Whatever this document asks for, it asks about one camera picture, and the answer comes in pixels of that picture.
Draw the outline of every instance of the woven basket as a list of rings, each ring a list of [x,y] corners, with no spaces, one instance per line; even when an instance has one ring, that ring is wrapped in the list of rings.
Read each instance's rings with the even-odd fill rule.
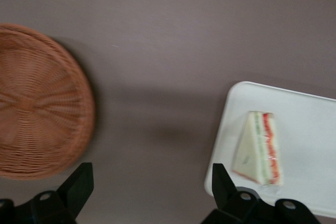
[[[73,57],[34,30],[0,24],[0,176],[36,179],[66,169],[93,125],[92,93]]]

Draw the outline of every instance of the round wicker tray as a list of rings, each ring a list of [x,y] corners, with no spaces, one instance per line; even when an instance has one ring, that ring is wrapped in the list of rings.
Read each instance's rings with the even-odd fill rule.
[[[66,169],[93,125],[92,93],[73,57],[34,30],[0,24],[0,176],[36,179]]]

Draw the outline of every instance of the gray surface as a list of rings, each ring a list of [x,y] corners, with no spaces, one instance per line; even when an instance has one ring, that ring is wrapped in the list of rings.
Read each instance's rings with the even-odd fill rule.
[[[94,87],[97,130],[79,162],[93,162],[96,188],[81,224],[200,223],[215,207],[203,181],[229,87],[336,98],[335,13],[336,0],[0,0],[0,22],[61,42]],[[0,179],[1,196],[22,203],[73,169]]]

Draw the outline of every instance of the white plate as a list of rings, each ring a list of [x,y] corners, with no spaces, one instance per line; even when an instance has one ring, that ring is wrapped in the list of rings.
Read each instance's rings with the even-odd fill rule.
[[[284,171],[284,186],[277,193],[232,172],[248,111],[274,113]],[[336,218],[336,100],[240,82],[230,89],[220,124],[205,179],[210,195],[212,164],[222,163],[236,186],[254,189],[271,205],[291,198],[314,214]]]

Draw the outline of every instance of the black clamp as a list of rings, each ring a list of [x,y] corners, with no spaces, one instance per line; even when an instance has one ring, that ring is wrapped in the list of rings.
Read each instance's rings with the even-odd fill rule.
[[[299,201],[279,199],[273,207],[254,190],[236,187],[222,164],[213,164],[212,176],[218,209],[202,224],[320,224]]]
[[[76,224],[92,191],[92,164],[82,163],[56,191],[44,191],[17,207],[10,199],[0,199],[0,223]]]

